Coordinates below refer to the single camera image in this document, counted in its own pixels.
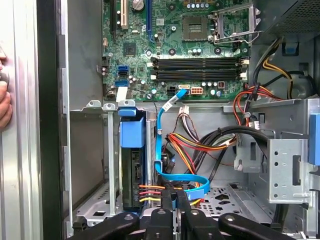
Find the blue latch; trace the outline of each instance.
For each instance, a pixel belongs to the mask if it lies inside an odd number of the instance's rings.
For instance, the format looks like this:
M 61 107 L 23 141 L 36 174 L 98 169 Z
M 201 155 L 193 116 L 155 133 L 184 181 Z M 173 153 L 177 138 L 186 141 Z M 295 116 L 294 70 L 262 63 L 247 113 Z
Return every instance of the blue latch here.
M 120 146 L 122 148 L 142 148 L 145 145 L 144 121 L 120 122 Z
M 309 163 L 320 166 L 320 114 L 309 119 Z

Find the ram slot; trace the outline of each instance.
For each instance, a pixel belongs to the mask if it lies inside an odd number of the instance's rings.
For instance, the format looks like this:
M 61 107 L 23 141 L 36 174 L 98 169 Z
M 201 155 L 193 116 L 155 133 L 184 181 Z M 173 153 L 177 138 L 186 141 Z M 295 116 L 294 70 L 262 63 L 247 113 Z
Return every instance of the ram slot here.
M 235 81 L 239 78 L 237 70 L 211 70 L 211 71 L 159 71 L 156 80 L 171 81 Z
M 234 62 L 238 63 L 240 58 L 238 57 L 212 57 L 212 58 L 170 58 L 170 59 L 158 59 L 156 57 L 151 57 L 151 62 L 155 64 L 159 63 L 177 63 L 177 62 Z
M 155 70 L 184 70 L 184 69 L 230 69 L 239 66 L 237 58 L 194 58 L 166 59 L 154 61 Z

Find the yellow wire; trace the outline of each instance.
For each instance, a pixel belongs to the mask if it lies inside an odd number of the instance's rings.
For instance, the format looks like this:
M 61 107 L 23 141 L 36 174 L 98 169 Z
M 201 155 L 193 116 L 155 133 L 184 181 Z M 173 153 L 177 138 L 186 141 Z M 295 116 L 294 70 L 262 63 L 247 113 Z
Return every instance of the yellow wire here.
M 190 143 L 190 144 L 193 144 L 193 145 L 196 145 L 197 147 L 200 147 L 200 148 L 203 148 L 203 149 L 208 149 L 208 150 L 221 150 L 221 149 L 224 149 L 224 148 L 227 148 L 228 146 L 219 146 L 219 147 L 210 147 L 210 146 L 206 146 L 206 145 L 202 145 L 202 144 L 199 144 L 197 142 L 194 142 L 194 141 L 190 141 L 189 139 L 185 138 L 184 136 L 178 134 L 178 133 L 170 133 L 174 136 L 177 136 L 181 139 L 183 139 L 184 141 Z
M 139 185 L 140 188 L 166 189 L 164 186 Z
M 281 68 L 277 67 L 276 65 L 273 65 L 271 63 L 268 62 L 269 58 L 267 58 L 264 62 L 263 62 L 263 67 L 269 70 L 273 70 L 273 71 L 277 71 L 279 73 L 281 73 L 282 75 L 284 75 L 287 79 L 292 80 L 292 78 Z
M 185 165 L 187 166 L 187 168 L 190 170 L 190 172 L 192 174 L 195 174 L 193 171 L 192 171 L 192 168 L 190 166 L 190 164 L 188 163 L 187 159 L 186 159 L 186 156 L 183 154 L 181 148 L 179 147 L 179 145 L 177 145 L 174 141 L 171 141 L 172 145 L 174 146 L 175 150 L 178 152 L 178 154 L 180 155 L 181 159 L 184 161 Z M 200 185 L 198 182 L 195 183 L 195 186 L 198 188 Z
M 158 202 L 161 202 L 161 199 L 160 198 L 153 198 L 153 197 L 145 197 L 145 198 L 142 198 L 139 200 L 139 202 L 144 202 L 144 201 L 158 201 Z
M 271 63 L 268 62 L 269 60 L 269 57 L 263 62 L 263 67 L 265 69 L 268 69 L 268 70 L 271 70 L 271 71 L 276 71 L 282 75 L 284 75 L 287 79 L 289 79 L 289 83 L 292 84 L 293 83 L 293 80 L 292 80 L 292 77 L 290 77 L 285 71 L 283 71 L 281 68 L 277 67 L 276 65 L 273 65 Z M 288 89 L 287 89 L 287 94 L 288 96 L 291 96 L 291 93 L 290 93 L 290 84 L 288 86 Z
M 196 205 L 197 203 L 199 203 L 201 201 L 201 198 L 198 200 L 195 200 L 194 202 L 190 203 L 190 206 Z

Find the white label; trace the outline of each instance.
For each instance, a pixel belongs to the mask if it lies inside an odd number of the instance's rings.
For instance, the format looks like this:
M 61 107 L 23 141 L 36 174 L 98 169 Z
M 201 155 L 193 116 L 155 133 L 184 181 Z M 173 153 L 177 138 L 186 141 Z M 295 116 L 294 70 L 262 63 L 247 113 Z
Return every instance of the white label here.
M 141 32 L 143 33 L 143 32 L 145 32 L 146 30 L 147 30 L 147 25 L 146 25 L 146 24 L 142 25 L 142 27 L 141 27 Z
M 168 102 L 171 104 L 174 104 L 178 100 L 179 100 L 179 98 L 176 95 L 174 95 L 172 98 L 170 98 L 170 100 Z
M 157 26 L 164 26 L 165 25 L 165 19 L 164 18 L 157 18 L 156 19 L 156 25 Z
M 128 87 L 127 86 L 120 86 L 118 87 L 118 91 L 116 93 L 116 102 L 120 102 L 123 100 L 126 100 L 127 97 L 127 91 L 128 91 Z
M 167 101 L 165 105 L 162 106 L 165 112 L 168 111 L 171 107 L 172 107 L 172 104 L 170 103 L 170 101 Z

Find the perforated metal panel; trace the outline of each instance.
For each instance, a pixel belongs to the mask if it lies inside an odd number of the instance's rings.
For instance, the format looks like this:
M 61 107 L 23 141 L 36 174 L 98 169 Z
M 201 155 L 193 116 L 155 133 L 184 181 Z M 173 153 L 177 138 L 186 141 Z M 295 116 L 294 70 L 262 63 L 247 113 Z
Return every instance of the perforated metal panel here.
M 270 33 L 276 35 L 320 32 L 320 0 L 305 0 L 272 27 Z

